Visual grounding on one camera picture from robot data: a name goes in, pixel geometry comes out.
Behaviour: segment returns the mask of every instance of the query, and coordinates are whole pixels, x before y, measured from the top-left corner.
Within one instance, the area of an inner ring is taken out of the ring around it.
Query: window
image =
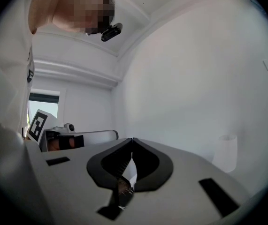
[[[27,130],[30,127],[38,109],[58,117],[59,96],[31,93],[27,106],[27,126],[24,128],[23,136],[26,137]]]

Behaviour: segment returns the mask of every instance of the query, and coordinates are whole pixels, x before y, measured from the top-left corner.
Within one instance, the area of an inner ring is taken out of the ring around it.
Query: black camera
[[[120,34],[122,29],[123,29],[123,25],[121,23],[116,23],[114,26],[110,25],[108,27],[108,29],[106,29],[102,33],[101,40],[103,42],[107,42],[108,40],[110,40],[113,37],[116,37],[118,34]]]

